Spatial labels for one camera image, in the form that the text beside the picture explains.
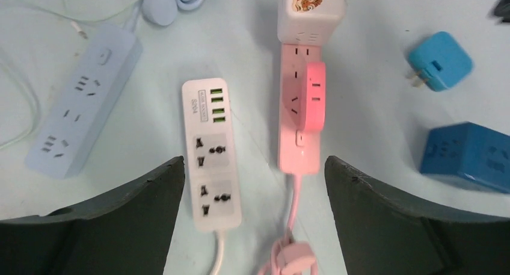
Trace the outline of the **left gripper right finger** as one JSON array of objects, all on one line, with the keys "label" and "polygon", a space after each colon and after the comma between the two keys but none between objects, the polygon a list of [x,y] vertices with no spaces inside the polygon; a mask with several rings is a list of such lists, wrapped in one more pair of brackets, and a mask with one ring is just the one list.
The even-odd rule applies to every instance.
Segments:
[{"label": "left gripper right finger", "polygon": [[349,274],[508,274],[509,219],[444,206],[336,156],[324,168]]}]

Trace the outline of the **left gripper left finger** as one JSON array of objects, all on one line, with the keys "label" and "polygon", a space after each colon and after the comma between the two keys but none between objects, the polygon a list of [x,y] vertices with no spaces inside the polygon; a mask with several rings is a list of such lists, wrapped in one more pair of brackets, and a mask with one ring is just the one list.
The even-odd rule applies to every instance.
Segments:
[{"label": "left gripper left finger", "polygon": [[181,156],[48,215],[1,221],[2,274],[162,274],[185,186]]}]

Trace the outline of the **pink power strip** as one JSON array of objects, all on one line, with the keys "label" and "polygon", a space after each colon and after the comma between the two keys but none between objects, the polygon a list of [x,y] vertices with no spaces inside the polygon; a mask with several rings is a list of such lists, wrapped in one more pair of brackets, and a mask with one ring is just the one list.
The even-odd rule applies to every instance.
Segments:
[{"label": "pink power strip", "polygon": [[319,46],[281,46],[278,166],[283,173],[312,175],[321,168],[321,135],[298,131],[306,65],[321,60]]}]

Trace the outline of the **dark blue cube socket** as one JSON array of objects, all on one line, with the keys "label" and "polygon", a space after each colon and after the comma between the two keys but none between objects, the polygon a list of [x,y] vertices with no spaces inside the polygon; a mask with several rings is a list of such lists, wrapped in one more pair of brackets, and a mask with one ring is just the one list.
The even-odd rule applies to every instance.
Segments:
[{"label": "dark blue cube socket", "polygon": [[509,193],[509,135],[472,122],[428,132],[419,172],[466,190]]}]

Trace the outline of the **pink plug adapter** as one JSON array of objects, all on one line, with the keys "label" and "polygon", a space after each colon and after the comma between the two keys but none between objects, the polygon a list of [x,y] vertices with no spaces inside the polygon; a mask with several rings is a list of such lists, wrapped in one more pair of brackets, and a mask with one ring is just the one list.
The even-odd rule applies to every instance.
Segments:
[{"label": "pink plug adapter", "polygon": [[301,85],[300,125],[303,132],[321,132],[325,123],[326,64],[309,62]]}]

